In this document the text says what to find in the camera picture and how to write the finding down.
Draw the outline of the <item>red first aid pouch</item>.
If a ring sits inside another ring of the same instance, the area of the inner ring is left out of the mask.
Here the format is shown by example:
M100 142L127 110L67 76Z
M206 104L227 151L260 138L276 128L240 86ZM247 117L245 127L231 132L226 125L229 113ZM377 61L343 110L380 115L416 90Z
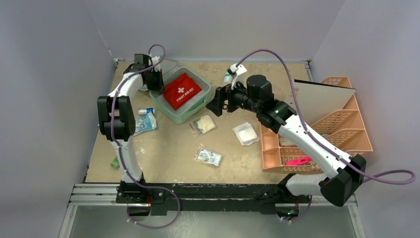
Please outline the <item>red first aid pouch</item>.
M201 91L202 88L188 74L183 73L166 85L163 97L177 110Z

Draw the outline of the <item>white plastic bottle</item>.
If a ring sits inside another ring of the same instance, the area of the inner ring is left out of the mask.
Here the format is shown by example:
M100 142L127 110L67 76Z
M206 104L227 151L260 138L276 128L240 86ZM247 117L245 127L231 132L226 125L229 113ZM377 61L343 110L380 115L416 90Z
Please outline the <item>white plastic bottle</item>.
M232 79L232 76L229 73L226 73L223 78L223 85L231 84Z

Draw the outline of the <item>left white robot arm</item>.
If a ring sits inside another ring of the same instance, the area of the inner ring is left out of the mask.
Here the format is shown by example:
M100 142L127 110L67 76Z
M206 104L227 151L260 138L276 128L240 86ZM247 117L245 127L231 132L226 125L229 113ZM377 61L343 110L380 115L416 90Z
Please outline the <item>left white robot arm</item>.
M135 152L133 136L136 120L131 98L143 86L150 91L163 90L161 62L163 57L138 54L131 69L127 70L121 82L108 95L97 99L100 133L111 142L122 170L117 187L117 203L141 203L150 205L153 191L145 185Z

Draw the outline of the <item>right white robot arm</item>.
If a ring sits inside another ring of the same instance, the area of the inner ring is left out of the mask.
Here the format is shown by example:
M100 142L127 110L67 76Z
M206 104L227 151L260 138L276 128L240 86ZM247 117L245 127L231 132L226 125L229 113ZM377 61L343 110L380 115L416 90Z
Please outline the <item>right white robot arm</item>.
M263 75L248 77L246 84L217 87L206 108L217 117L237 109L253 112L261 125L290 140L316 162L322 174L290 174L280 182L278 195L285 202L299 195L319 195L342 207L363 183L365 158L340 150L302 122L296 110L274 97L272 84Z

